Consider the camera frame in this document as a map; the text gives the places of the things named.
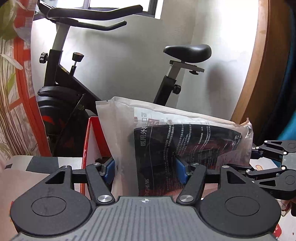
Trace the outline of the left human hand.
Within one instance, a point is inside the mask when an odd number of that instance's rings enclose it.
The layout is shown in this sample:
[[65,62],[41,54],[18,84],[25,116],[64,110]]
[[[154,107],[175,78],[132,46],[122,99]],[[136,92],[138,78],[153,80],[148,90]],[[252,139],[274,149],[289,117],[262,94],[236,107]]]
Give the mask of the left human hand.
[[276,199],[281,208],[281,216],[286,216],[289,212],[291,216],[296,217],[296,198],[290,200]]

